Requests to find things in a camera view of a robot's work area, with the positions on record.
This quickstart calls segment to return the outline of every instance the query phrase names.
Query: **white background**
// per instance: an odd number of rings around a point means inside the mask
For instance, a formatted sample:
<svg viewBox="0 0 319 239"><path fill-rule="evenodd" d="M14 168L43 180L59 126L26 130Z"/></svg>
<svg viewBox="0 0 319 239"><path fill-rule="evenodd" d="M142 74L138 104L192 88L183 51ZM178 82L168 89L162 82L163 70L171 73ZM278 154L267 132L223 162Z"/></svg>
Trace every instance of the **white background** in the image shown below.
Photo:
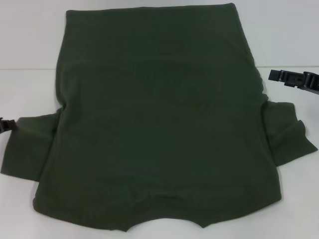
<svg viewBox="0 0 319 239"><path fill-rule="evenodd" d="M319 74L319 1L234 0L263 79L275 102L292 102L319 147L319 95L267 80L271 69ZM55 112L55 65L65 12L138 6L229 3L224 0L0 0L0 117ZM0 135L0 164L9 132ZM278 168L283 200L246 217L210 225L173 219L121 231L52 219L31 205L37 183L0 174L0 239L318 239L319 152Z"/></svg>

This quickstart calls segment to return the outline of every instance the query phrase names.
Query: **olive green shirt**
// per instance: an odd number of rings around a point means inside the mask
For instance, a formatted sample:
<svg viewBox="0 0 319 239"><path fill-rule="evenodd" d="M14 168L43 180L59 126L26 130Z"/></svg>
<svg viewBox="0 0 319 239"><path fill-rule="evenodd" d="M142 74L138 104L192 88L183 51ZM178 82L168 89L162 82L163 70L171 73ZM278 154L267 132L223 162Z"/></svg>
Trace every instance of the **olive green shirt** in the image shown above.
<svg viewBox="0 0 319 239"><path fill-rule="evenodd" d="M127 231L202 227L281 199L277 166L316 151L272 103L234 4L67 11L57 113L21 118L1 172L42 214Z"/></svg>

